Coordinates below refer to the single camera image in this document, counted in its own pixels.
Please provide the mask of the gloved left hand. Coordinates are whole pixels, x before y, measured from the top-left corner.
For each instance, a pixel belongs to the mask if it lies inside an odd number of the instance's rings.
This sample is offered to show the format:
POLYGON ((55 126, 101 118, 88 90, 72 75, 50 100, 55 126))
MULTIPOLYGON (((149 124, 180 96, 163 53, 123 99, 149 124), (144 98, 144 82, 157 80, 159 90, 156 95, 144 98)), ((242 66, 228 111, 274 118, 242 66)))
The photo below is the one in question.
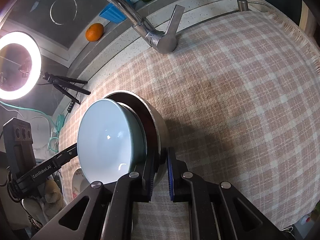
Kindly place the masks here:
POLYGON ((22 206, 33 219, 46 225, 65 206, 60 188, 53 179, 48 179, 43 188, 43 197, 30 197, 22 200, 22 206))

